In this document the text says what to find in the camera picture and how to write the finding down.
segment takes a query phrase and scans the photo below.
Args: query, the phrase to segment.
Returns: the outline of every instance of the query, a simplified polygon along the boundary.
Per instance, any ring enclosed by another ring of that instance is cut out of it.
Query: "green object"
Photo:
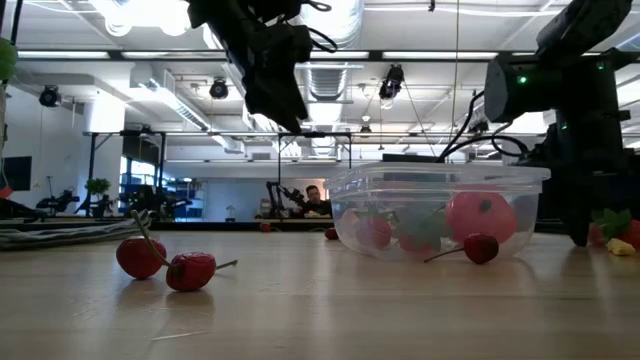
[[[604,209],[602,212],[594,211],[591,213],[591,218],[593,222],[600,226],[600,231],[602,231],[602,235],[607,240],[611,240],[627,230],[631,225],[631,221],[633,221],[633,216],[629,209],[619,213],[611,209]]]
[[[90,179],[87,180],[87,184],[84,186],[90,195],[102,195],[109,191],[111,183],[107,179]]]
[[[393,236],[398,238],[409,235],[415,239],[414,246],[417,249],[428,245],[435,251],[442,248],[443,237],[451,235],[449,227],[445,224],[444,206],[433,206],[425,209],[425,205],[415,203],[395,212],[392,224],[396,227]]]
[[[18,52],[7,39],[0,38],[0,80],[9,80],[16,72]]]

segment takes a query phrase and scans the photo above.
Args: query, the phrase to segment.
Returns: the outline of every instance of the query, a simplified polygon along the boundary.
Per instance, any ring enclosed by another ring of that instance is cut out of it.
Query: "ceiling pipe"
[[[323,2],[332,7],[330,12],[319,12],[313,7],[305,6],[300,13],[301,21],[327,35],[336,42],[339,49],[355,48],[362,29],[364,0],[325,0]],[[320,44],[331,47],[326,40],[315,35],[313,37]],[[336,63],[335,65],[348,66],[346,63]],[[324,102],[307,105],[311,121],[325,125],[316,126],[314,130],[332,131],[334,126],[339,123],[344,104],[330,102],[340,102],[346,99],[349,77],[349,69],[312,68],[305,70],[307,99]],[[313,150],[316,154],[330,155],[332,152],[326,147],[327,139],[313,139],[312,144],[317,146]]]

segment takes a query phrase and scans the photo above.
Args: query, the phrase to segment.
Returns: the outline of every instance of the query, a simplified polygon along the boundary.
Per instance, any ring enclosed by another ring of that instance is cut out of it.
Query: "white pillar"
[[[87,132],[119,132],[124,130],[125,104],[109,94],[103,94],[95,101],[85,104],[85,131]],[[99,136],[96,145],[105,136]],[[91,151],[91,137],[86,136],[83,141],[83,161],[89,164]],[[107,179],[111,183],[109,196],[116,199],[120,192],[120,158],[122,157],[122,137],[112,136],[95,152],[93,166],[94,179]],[[81,198],[86,195],[84,185],[89,173],[78,179],[78,192]]]

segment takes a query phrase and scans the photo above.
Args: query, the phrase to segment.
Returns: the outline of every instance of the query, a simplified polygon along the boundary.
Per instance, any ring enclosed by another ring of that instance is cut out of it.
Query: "track light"
[[[387,73],[382,87],[380,88],[381,100],[392,100],[402,90],[402,83],[404,82],[404,71],[400,64],[391,65],[391,69]]]
[[[227,79],[217,78],[213,80],[213,85],[209,90],[209,94],[216,100],[224,100],[229,96],[229,88],[227,87]]]
[[[40,105],[48,108],[55,108],[62,104],[62,96],[58,92],[58,87],[55,85],[47,85],[44,87],[42,93],[40,93]]]

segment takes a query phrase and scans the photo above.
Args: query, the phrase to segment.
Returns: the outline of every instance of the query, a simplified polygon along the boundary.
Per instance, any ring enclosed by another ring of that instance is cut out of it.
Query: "yellow object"
[[[611,241],[607,243],[607,249],[616,256],[631,256],[636,253],[636,249],[634,249],[632,245],[619,239],[611,239]]]

